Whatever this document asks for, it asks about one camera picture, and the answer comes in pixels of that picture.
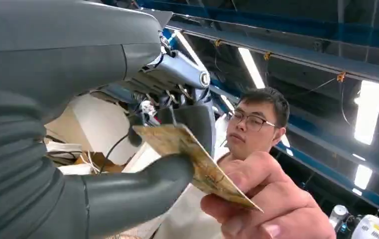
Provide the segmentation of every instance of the white machine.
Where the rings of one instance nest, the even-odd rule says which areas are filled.
[[[352,239],[379,239],[379,218],[366,215],[352,233]]]
[[[374,215],[353,216],[343,205],[336,205],[329,217],[337,238],[379,239],[379,217]]]

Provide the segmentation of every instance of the white shirt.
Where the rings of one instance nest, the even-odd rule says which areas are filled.
[[[214,160],[228,152],[228,148],[216,148]],[[201,210],[205,195],[190,184],[165,215],[154,239],[222,239],[221,224]]]

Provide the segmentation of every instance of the ceiling light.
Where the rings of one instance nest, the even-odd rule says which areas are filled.
[[[198,58],[194,49],[192,49],[191,45],[189,45],[189,42],[182,35],[182,33],[180,31],[175,31],[174,33],[176,34],[177,38],[182,43],[182,45],[185,47],[185,49],[188,51],[189,55],[191,55],[192,59],[194,59],[195,63],[197,63],[199,67],[202,67],[203,69],[207,69],[205,68],[204,64],[201,62],[200,58]]]
[[[366,189],[373,171],[363,165],[358,165],[357,174],[355,175],[355,185],[361,189]]]
[[[355,138],[370,145],[379,117],[379,84],[362,81],[361,95],[358,100],[358,115],[355,125]]]
[[[286,149],[286,153],[289,154],[290,156],[293,156],[293,152],[292,152],[292,150],[290,150],[290,149],[288,149],[288,148]]]
[[[352,192],[354,192],[354,193],[362,196],[362,192],[360,190],[356,189],[356,188],[352,189]]]
[[[282,141],[284,146],[290,148],[289,140],[287,139],[287,136],[285,134],[282,136],[281,141]]]
[[[357,158],[359,158],[360,160],[362,160],[362,161],[366,161],[366,159],[364,159],[364,158],[362,158],[361,156],[359,156],[359,155],[357,155],[357,154],[352,154],[353,156],[355,156],[355,157],[357,157]]]
[[[255,65],[253,56],[251,55],[250,51],[246,48],[241,48],[241,47],[239,47],[238,50],[242,56],[242,59],[245,62],[245,65],[247,66],[247,69],[251,75],[251,78],[254,81],[255,86],[258,89],[264,88],[265,87],[264,82],[262,81],[261,75],[259,74],[259,71]]]
[[[221,95],[222,100],[225,102],[226,106],[230,109],[230,111],[234,111],[235,108],[233,107],[232,103],[228,100],[226,96]]]

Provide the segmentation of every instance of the paper money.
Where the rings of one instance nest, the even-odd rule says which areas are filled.
[[[134,126],[133,129],[161,156],[188,154],[195,168],[192,184],[201,191],[262,211],[234,185],[185,125]]]

